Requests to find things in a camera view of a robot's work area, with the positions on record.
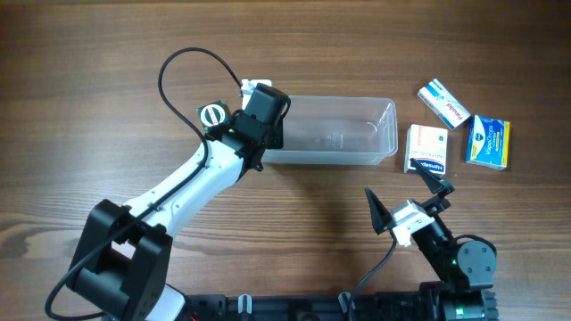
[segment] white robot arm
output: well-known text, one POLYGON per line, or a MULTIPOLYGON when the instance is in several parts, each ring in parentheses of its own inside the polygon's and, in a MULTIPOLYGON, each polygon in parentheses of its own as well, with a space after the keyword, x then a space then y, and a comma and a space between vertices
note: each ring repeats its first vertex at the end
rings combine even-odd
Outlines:
MULTIPOLYGON (((290 104, 286 94, 258 84, 246 108, 209 128, 194 156, 155 188, 123 206, 107 200, 96 205, 63 282, 107 319, 176 319, 185 298, 165 285, 173 239, 216 194, 249 169, 263 170, 265 150, 283 146, 283 118, 290 104), (118 251, 112 240, 131 244, 132 257, 118 251)), ((53 298, 50 294, 46 311, 53 298)))

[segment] clear plastic container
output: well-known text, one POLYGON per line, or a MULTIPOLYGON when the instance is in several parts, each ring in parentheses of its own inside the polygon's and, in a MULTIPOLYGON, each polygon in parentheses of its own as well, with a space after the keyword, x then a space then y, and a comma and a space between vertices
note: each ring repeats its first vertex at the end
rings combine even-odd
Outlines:
POLYGON ((290 96, 284 148, 262 162, 377 165, 398 148, 396 107, 388 98, 290 96))

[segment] black mount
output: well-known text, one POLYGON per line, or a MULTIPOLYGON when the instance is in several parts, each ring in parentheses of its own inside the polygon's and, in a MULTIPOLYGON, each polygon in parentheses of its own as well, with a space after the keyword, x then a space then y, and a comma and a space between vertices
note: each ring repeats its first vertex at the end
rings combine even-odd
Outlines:
POLYGON ((266 149, 284 147, 284 117, 290 105, 286 94, 260 83, 244 110, 235 111, 228 123, 211 127, 206 138, 221 141, 244 158, 240 177, 248 169, 262 171, 261 156, 266 149))
MULTIPOLYGON (((128 210, 108 200, 97 204, 87 217, 70 267, 135 219, 128 210)), ((128 259, 109 245, 66 285, 114 318, 145 320, 164 289, 172 237, 164 226, 139 222, 115 242, 133 245, 133 257, 128 259)))
MULTIPOLYGON (((498 320, 495 293, 449 295, 441 287, 442 283, 432 282, 422 283, 417 292, 361 295, 354 302, 354 318, 358 321, 498 320)), ((177 320, 192 320, 192 317, 200 321, 344 321, 345 318, 335 296, 251 297, 249 301, 244 296, 188 295, 177 320)))

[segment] wooden table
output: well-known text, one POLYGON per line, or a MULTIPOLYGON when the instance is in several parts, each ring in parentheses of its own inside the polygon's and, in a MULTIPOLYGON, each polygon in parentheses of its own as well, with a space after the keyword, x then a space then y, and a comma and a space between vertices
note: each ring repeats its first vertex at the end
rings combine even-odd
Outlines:
MULTIPOLYGON (((552 2, 225 2, 0 8, 0 320, 46 319, 87 213, 139 195, 192 155, 194 134, 161 101, 176 50, 221 55, 239 78, 290 95, 392 98, 399 151, 379 166, 267 165, 219 194, 175 241, 168 282, 189 294, 350 291, 382 258, 363 189, 388 206, 429 196, 402 173, 410 124, 443 127, 418 99, 439 78, 474 114, 512 122, 509 169, 466 164, 450 132, 457 192, 443 219, 499 250, 501 320, 561 320, 571 305, 571 10, 552 2)), ((172 102, 240 99, 212 58, 177 58, 172 102)), ((399 248, 364 292, 436 276, 399 248)), ((65 290, 67 314, 95 308, 65 290)))

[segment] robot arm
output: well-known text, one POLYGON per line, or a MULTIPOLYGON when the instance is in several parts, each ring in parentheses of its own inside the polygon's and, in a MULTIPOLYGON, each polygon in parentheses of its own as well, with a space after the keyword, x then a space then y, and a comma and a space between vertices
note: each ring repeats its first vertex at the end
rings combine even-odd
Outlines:
POLYGON ((243 111, 209 129, 205 166, 175 193, 170 194, 198 169, 203 145, 149 192, 123 206, 107 200, 97 204, 87 218, 70 269, 126 226, 132 227, 114 242, 129 243, 135 251, 128 258, 108 244, 66 279, 66 285, 117 320, 174 320, 185 300, 165 286, 173 239, 217 193, 249 169, 261 171, 261 156, 267 148, 282 147, 283 118, 290 103, 286 94, 259 84, 243 111), (155 206, 165 195, 168 198, 155 206))
POLYGON ((371 208, 373 228, 377 234, 393 232, 400 245, 409 246, 412 237, 441 282, 422 283, 420 294, 431 307, 434 320, 492 320, 497 310, 491 309, 490 294, 496 269, 496 248, 482 237, 461 235, 453 237, 439 214, 451 204, 445 196, 454 192, 452 184, 411 159, 417 172, 434 196, 426 202, 407 200, 393 211, 369 189, 366 190, 371 208), (459 243, 459 239, 471 241, 459 243))

